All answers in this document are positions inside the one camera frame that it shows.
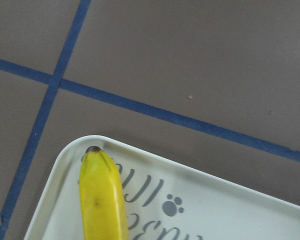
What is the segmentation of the white bear tray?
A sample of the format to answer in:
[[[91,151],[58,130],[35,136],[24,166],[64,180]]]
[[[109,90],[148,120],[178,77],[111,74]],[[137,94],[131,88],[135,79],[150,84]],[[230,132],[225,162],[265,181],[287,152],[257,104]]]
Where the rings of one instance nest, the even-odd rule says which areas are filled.
[[[300,206],[100,135],[59,153],[25,239],[84,238],[78,181],[91,146],[120,172],[128,240],[300,240]]]

